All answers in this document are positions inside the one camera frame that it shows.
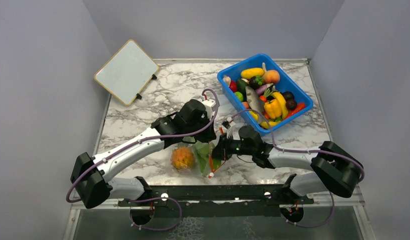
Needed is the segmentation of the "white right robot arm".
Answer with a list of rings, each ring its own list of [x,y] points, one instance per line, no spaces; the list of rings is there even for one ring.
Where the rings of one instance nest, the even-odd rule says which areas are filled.
[[[290,175],[277,191],[276,196],[289,204],[307,194],[319,192],[349,198],[365,175],[363,165],[332,141],[325,141],[317,148],[286,149],[263,141],[248,125],[239,129],[239,137],[233,139],[226,133],[220,135],[211,157],[227,160],[232,155],[246,155],[264,169],[308,171],[306,174]]]

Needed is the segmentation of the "red fake pepper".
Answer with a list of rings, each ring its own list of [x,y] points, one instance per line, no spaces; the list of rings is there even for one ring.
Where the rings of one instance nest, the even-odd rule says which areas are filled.
[[[295,115],[296,113],[298,113],[299,111],[301,111],[302,109],[304,109],[306,107],[306,104],[301,102],[299,104],[297,104],[296,108],[292,111],[289,111],[289,113],[286,115],[285,119]]]

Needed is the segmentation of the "green fake leafy vegetable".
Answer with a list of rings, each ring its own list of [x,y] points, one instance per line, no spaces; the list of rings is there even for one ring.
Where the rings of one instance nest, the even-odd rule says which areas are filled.
[[[221,160],[212,159],[212,150],[215,147],[214,142],[210,143],[195,143],[191,149],[194,153],[196,163],[203,177],[214,175],[214,172],[222,165]]]

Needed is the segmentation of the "yellow fake squash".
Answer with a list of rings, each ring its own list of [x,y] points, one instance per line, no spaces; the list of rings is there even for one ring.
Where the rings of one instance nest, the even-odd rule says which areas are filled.
[[[248,68],[248,69],[241,71],[240,76],[243,79],[249,80],[250,78],[255,77],[255,76],[262,77],[264,73],[265,71],[262,68],[254,67],[254,68]]]

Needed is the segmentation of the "yellow fake banana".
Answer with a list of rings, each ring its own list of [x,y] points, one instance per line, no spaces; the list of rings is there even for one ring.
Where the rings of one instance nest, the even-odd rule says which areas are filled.
[[[280,103],[281,110],[282,110],[281,118],[284,120],[284,119],[287,117],[288,113],[289,113],[289,111],[288,111],[288,109],[287,109],[287,107],[286,107],[286,100],[285,100],[285,98],[284,98],[283,95],[282,95],[281,93],[279,93],[279,92],[273,92],[273,93],[271,94],[271,96],[272,96],[274,99],[276,99],[276,100]]]

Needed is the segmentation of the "clear zip top bag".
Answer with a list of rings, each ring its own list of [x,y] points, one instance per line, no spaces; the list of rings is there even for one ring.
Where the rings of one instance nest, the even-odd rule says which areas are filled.
[[[225,157],[212,157],[212,150],[216,145],[217,140],[203,143],[195,141],[192,137],[186,137],[172,151],[171,165],[179,172],[195,171],[211,179],[227,161]]]

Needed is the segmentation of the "beige fake garlic bulb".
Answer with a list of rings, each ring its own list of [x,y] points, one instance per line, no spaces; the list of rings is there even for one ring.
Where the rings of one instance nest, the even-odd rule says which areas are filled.
[[[223,76],[222,80],[227,86],[231,84],[231,78],[229,76]]]

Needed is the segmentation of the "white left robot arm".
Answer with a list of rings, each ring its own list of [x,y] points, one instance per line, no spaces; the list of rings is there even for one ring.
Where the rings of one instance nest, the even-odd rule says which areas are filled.
[[[117,178],[117,175],[144,157],[192,137],[208,143],[216,139],[214,120],[219,108],[217,100],[191,99],[172,114],[160,117],[140,135],[104,153],[80,154],[70,176],[72,183],[66,200],[82,202],[87,209],[108,199],[130,199],[137,205],[148,203],[151,188],[144,178]]]

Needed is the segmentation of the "orange fake pineapple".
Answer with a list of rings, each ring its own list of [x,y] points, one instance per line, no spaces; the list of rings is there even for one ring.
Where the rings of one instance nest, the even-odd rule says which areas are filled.
[[[195,166],[195,157],[192,150],[182,146],[172,152],[171,163],[176,169],[192,169]]]

